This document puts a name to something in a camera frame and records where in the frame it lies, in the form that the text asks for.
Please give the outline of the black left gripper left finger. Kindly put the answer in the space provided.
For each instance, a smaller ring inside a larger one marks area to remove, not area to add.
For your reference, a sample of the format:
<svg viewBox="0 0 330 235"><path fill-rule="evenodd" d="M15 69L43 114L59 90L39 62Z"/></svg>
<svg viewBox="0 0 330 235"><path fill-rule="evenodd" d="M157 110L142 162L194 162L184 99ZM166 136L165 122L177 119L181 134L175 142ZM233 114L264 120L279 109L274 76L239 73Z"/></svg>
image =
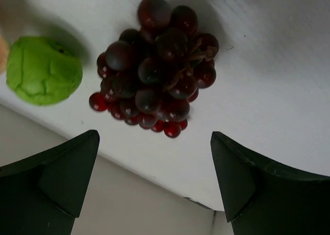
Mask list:
<svg viewBox="0 0 330 235"><path fill-rule="evenodd" d="M1 166L1 234L71 234L100 136L88 130L56 147Z"/></svg>

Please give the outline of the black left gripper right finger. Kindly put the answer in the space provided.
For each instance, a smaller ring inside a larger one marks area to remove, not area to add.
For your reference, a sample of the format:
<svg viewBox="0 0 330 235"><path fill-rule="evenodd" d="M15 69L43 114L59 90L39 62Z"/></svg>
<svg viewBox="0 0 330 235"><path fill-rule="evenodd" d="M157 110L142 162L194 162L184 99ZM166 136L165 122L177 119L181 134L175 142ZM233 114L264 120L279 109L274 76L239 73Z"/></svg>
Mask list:
<svg viewBox="0 0 330 235"><path fill-rule="evenodd" d="M329 177L279 163L218 131L210 145L234 234L329 234Z"/></svg>

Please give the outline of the green fake fruit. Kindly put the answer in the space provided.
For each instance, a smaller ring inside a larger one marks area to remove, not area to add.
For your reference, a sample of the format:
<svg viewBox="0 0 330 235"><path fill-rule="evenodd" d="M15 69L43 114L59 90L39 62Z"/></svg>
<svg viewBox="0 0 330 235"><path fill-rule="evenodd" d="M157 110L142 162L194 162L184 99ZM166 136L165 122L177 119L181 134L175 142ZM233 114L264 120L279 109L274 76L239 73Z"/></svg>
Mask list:
<svg viewBox="0 0 330 235"><path fill-rule="evenodd" d="M29 104L57 104L77 90L82 78L79 58L50 38L20 37L10 49L6 84Z"/></svg>

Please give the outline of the dark red fake grapes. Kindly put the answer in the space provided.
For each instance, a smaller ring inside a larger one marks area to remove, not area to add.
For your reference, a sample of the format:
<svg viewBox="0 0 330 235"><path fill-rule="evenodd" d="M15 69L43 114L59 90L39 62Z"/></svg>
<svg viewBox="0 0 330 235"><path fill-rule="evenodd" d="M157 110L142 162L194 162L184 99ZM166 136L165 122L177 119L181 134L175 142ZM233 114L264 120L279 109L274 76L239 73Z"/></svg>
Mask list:
<svg viewBox="0 0 330 235"><path fill-rule="evenodd" d="M100 91L89 97L96 112L108 111L127 125L178 137L190 105L217 77L219 42L199 33L196 12L165 0L142 0L140 29L129 28L96 61Z"/></svg>

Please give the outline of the woven triangular fruit bowl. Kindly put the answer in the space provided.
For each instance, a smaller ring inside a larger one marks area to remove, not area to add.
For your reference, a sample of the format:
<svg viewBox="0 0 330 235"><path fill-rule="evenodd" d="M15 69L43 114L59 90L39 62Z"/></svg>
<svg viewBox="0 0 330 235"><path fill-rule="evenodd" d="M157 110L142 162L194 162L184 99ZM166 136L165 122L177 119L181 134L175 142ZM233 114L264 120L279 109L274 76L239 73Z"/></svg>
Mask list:
<svg viewBox="0 0 330 235"><path fill-rule="evenodd" d="M0 74L6 70L8 55L10 52L10 44L1 30L0 33Z"/></svg>

